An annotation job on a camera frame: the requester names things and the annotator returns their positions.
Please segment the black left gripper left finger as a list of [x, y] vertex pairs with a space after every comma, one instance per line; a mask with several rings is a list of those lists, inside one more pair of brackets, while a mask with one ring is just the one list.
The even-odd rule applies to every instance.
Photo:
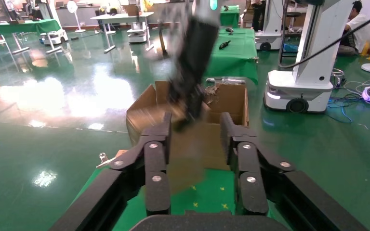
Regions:
[[52, 231], [111, 231], [127, 203], [145, 186], [148, 217], [170, 215], [166, 174], [171, 143], [171, 113], [145, 129], [138, 143], [106, 163], [100, 174], [51, 226]]

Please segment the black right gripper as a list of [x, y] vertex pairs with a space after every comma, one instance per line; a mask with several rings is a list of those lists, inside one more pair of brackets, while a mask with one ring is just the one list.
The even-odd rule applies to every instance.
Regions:
[[176, 58], [177, 71], [169, 81], [167, 102], [185, 105], [185, 119], [178, 125], [183, 131], [202, 115], [204, 94], [193, 92], [201, 84], [218, 37], [219, 27], [202, 21], [196, 16], [189, 18], [186, 33]]

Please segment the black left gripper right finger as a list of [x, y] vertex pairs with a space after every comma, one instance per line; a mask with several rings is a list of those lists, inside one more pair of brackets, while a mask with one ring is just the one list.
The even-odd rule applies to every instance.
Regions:
[[220, 115], [220, 138], [235, 174], [235, 212], [262, 216], [269, 202], [295, 231], [363, 231], [365, 226], [288, 159], [268, 150], [257, 134]]

